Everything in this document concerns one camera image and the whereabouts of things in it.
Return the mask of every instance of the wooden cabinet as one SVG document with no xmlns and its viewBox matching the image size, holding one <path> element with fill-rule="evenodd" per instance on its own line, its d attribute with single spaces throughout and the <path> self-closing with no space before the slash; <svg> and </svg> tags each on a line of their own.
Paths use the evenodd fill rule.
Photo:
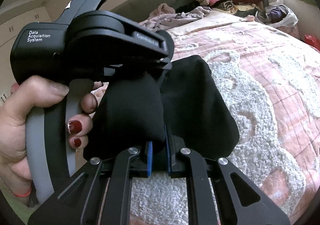
<svg viewBox="0 0 320 225">
<path fill-rule="evenodd" d="M 10 65 L 12 45 L 20 30 L 31 22 L 49 22 L 50 17 L 45 7 L 25 12 L 0 25 L 0 106 L 10 95 L 10 88 L 15 79 Z"/>
</svg>

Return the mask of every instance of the fingernail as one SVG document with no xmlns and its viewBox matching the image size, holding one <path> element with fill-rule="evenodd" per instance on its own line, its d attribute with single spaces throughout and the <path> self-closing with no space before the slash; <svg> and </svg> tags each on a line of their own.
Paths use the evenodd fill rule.
<svg viewBox="0 0 320 225">
<path fill-rule="evenodd" d="M 82 124 L 79 120 L 69 121 L 67 127 L 70 135 L 77 134 L 82 130 Z"/>
<path fill-rule="evenodd" d="M 75 138 L 73 140 L 73 143 L 75 144 L 75 147 L 78 148 L 81 146 L 81 139 L 80 138 Z"/>
<path fill-rule="evenodd" d="M 19 84 L 17 83 L 12 84 L 10 89 L 10 94 L 13 94 L 16 90 L 18 90 L 18 88 L 19 88 Z"/>
<path fill-rule="evenodd" d="M 50 85 L 51 91 L 54 95 L 57 96 L 66 96 L 69 92 L 69 87 L 61 83 L 52 82 Z"/>
</svg>

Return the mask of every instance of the black cloth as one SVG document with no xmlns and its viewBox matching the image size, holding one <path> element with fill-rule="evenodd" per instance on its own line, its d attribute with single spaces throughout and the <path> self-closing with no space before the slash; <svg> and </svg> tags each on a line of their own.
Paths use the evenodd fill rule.
<svg viewBox="0 0 320 225">
<path fill-rule="evenodd" d="M 238 127 L 200 56 L 172 62 L 160 91 L 173 135 L 203 157 L 230 155 L 239 141 Z"/>
<path fill-rule="evenodd" d="M 217 159 L 232 152 L 239 131 L 200 56 L 172 62 L 163 82 L 158 82 L 160 89 L 147 72 L 127 74 L 109 82 L 93 117 L 85 159 L 114 157 L 148 140 L 159 152 L 164 121 L 173 135 L 203 157 Z"/>
<path fill-rule="evenodd" d="M 188 13 L 192 10 L 194 10 L 196 7 L 199 7 L 200 6 L 200 2 L 199 1 L 193 1 L 187 5 L 184 5 L 184 6 L 181 6 L 181 7 L 178 7 L 175 11 L 176 13 Z"/>
<path fill-rule="evenodd" d="M 232 1 L 232 0 L 218 0 L 215 4 L 213 4 L 213 8 L 219 8 L 220 4 L 225 2 L 225 1 Z"/>
<path fill-rule="evenodd" d="M 155 144 L 164 142 L 159 85 L 147 72 L 133 72 L 134 69 L 117 73 L 109 82 L 92 118 L 93 129 L 84 157 L 110 158 L 148 140 Z"/>
<path fill-rule="evenodd" d="M 241 18 L 245 18 L 249 15 L 251 16 L 256 16 L 256 13 L 257 13 L 258 9 L 257 8 L 254 8 L 254 9 L 250 9 L 250 10 L 247 10 L 247 11 L 240 11 L 238 10 L 234 16 L 237 16 L 237 17 L 241 17 Z"/>
</svg>

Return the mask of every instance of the wrist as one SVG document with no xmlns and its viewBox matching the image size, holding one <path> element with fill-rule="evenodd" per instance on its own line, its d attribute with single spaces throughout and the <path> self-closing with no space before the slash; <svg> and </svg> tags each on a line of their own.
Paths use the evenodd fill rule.
<svg viewBox="0 0 320 225">
<path fill-rule="evenodd" d="M 28 194 L 31 190 L 31 180 L 15 174 L 7 164 L 0 164 L 0 178 L 11 193 L 17 195 Z"/>
</svg>

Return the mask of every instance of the plastic bag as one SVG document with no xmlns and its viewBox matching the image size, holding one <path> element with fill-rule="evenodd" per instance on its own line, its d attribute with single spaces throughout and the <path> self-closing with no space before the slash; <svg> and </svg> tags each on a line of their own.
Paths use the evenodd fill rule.
<svg viewBox="0 0 320 225">
<path fill-rule="evenodd" d="M 298 23 L 299 20 L 298 20 L 297 16 L 295 15 L 295 13 L 291 9 L 289 9 L 286 5 L 282 5 L 282 6 L 284 6 L 288 10 L 289 13 L 287 14 L 287 16 L 283 20 L 281 20 L 280 22 L 274 23 L 274 24 L 267 24 L 267 26 L 271 26 L 271 27 L 274 27 L 274 28 L 278 28 L 278 27 L 282 27 L 282 26 L 284 26 L 284 27 L 294 27 Z M 266 14 L 269 14 L 270 11 L 274 7 L 275 6 L 266 7 L 265 8 Z M 256 13 L 255 21 L 259 22 L 261 24 L 264 24 L 262 21 L 260 21 L 258 19 L 258 11 Z"/>
</svg>

